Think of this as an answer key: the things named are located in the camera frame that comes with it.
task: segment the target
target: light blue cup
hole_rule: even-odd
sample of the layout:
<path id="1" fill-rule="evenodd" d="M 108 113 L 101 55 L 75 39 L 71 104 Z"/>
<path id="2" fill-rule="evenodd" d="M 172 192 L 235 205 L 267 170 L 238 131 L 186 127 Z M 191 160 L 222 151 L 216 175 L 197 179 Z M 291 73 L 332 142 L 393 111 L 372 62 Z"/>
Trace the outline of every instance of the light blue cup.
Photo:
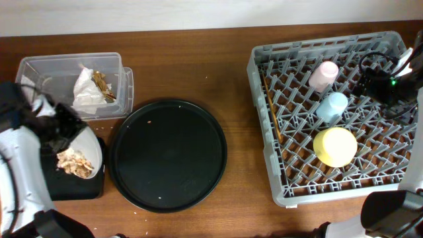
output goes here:
<path id="1" fill-rule="evenodd" d="M 317 116 L 324 122 L 330 122 L 334 117 L 340 116 L 348 104 L 348 99 L 343 93 L 331 93 L 320 103 L 316 110 Z"/>

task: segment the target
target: pink cup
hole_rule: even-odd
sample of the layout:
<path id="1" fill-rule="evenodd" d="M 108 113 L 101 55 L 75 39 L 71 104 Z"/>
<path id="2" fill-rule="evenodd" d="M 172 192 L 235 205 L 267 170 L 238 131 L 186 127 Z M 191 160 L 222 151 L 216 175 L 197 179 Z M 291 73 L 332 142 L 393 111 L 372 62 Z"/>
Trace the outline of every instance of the pink cup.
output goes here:
<path id="1" fill-rule="evenodd" d="M 338 66 L 331 61 L 325 61 L 311 74 L 309 78 L 310 87 L 314 87 L 319 93 L 323 92 L 327 85 L 335 82 L 338 75 Z"/>

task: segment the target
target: dish rack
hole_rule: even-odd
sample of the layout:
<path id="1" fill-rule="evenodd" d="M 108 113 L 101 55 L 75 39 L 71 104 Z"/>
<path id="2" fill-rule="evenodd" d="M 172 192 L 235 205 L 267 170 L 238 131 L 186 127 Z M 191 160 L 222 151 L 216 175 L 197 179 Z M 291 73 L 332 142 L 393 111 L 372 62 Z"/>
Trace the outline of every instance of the dish rack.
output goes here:
<path id="1" fill-rule="evenodd" d="M 396 32 L 376 32 L 257 46 L 247 67 L 254 106 L 264 140 L 264 158 L 275 203 L 287 208 L 298 204 L 365 196 L 374 191 L 396 190 L 408 165 L 416 110 L 401 122 L 384 120 L 382 107 L 369 97 L 350 95 L 360 78 L 358 62 L 366 53 L 399 57 L 406 47 Z M 308 78 L 323 62 L 339 67 L 333 85 L 322 93 L 308 86 Z M 364 66 L 390 72 L 395 65 L 381 56 L 368 57 Z M 268 85 L 266 93 L 264 81 Z M 329 123 L 315 114 L 329 93 L 348 97 L 342 116 Z M 276 121 L 270 111 L 272 100 Z M 278 140 L 275 124 L 281 134 Z M 358 141 L 351 163 L 328 167 L 316 157 L 313 138 L 333 127 L 350 130 Z"/>

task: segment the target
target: white wall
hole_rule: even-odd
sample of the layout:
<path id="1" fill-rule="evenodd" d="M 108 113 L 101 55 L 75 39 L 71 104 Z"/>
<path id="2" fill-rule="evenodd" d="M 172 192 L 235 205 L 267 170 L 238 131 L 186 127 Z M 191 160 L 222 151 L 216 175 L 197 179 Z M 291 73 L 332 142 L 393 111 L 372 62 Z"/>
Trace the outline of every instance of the white wall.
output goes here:
<path id="1" fill-rule="evenodd" d="M 423 0 L 0 0 L 0 36 L 423 19 Z"/>

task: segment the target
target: yellow bowl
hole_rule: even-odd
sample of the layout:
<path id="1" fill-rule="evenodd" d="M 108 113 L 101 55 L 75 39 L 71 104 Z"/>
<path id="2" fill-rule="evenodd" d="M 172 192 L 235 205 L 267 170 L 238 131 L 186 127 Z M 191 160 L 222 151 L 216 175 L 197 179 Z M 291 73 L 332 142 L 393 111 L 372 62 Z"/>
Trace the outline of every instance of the yellow bowl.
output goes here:
<path id="1" fill-rule="evenodd" d="M 313 142 L 316 156 L 331 167 L 343 167 L 357 153 L 357 140 L 344 128 L 329 128 L 319 132 Z"/>

